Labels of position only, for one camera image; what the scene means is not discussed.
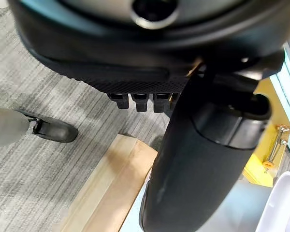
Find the metal bolt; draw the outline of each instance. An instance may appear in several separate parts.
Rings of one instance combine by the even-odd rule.
[[[276,137],[274,146],[271,150],[269,157],[267,158],[267,160],[265,162],[263,162],[264,167],[268,167],[269,164],[274,166],[274,159],[277,156],[278,152],[280,151],[280,148],[282,146],[288,144],[288,141],[281,139],[281,137],[282,137],[283,133],[289,131],[290,129],[288,127],[285,127],[285,126],[280,126],[280,127],[277,127],[277,130],[278,130],[278,135]]]

